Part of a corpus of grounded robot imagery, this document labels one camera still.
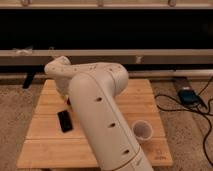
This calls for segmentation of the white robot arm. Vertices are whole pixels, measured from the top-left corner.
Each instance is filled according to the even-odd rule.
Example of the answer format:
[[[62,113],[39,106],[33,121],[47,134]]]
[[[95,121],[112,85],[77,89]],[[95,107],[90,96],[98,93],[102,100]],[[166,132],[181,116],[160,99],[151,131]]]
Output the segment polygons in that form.
[[[61,56],[45,65],[58,92],[70,100],[101,171],[154,171],[115,102],[128,85],[119,63],[73,65]]]

